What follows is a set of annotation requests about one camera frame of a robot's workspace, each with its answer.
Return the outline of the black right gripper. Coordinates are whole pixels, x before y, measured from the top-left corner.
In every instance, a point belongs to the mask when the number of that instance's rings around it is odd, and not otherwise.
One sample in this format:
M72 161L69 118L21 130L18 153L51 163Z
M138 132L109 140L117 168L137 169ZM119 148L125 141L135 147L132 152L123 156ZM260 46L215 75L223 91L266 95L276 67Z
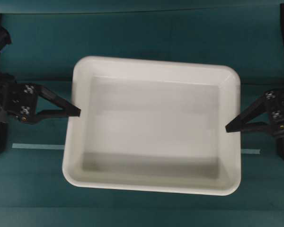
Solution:
M226 132L263 132L279 139L284 138L284 87L274 88L256 99L248 108L225 126ZM265 122L252 122L267 111L270 125Z

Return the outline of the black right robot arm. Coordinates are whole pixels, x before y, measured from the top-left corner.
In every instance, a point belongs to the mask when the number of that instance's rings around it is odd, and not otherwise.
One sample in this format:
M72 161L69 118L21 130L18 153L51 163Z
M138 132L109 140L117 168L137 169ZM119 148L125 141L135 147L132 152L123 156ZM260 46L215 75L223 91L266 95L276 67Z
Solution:
M284 44L284 3L280 5ZM265 91L248 108L229 122L227 132L264 132L276 139L277 153L284 160L284 87Z

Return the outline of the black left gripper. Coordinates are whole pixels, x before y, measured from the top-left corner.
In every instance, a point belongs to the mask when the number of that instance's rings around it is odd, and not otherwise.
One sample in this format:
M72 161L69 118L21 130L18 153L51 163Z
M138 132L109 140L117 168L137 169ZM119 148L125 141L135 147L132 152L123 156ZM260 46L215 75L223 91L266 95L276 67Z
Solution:
M48 88L34 83L7 83L4 110L16 120L36 124L50 118L80 117L81 110ZM38 96L60 110L42 110L36 114Z

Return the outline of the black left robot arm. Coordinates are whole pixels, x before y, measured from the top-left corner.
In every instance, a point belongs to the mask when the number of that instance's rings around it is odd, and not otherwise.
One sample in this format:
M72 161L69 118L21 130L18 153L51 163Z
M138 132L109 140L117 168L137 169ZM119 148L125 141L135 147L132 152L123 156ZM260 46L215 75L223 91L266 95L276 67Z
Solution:
M0 52L11 44L11 37L1 25ZM6 132L7 119L36 124L49 118L79 117L81 110L48 88L34 83L17 83L14 76L0 72L0 151Z

